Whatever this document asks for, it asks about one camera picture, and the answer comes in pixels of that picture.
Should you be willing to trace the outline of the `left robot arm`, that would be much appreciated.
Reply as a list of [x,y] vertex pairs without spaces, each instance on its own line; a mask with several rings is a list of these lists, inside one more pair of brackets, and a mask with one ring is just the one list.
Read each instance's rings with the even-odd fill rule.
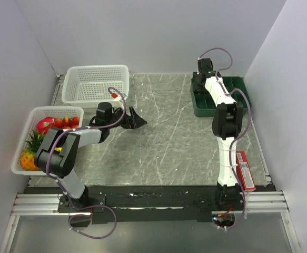
[[35,165],[55,180],[76,211],[82,212],[91,205],[88,188],[74,171],[78,149],[104,142],[112,128],[137,129],[147,125],[132,106],[128,110],[129,114],[122,107],[115,108],[109,102],[102,102],[88,126],[72,131],[50,128],[39,146]]

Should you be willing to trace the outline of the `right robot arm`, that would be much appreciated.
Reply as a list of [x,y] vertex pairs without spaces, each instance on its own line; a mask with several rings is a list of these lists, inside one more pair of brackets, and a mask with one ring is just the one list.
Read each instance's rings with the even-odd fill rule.
[[238,102],[216,73],[210,58],[198,59],[197,71],[191,79],[194,114],[212,117],[212,132],[219,145],[219,176],[215,204],[226,210],[240,203],[240,186],[236,175],[236,138],[242,130],[243,103]]

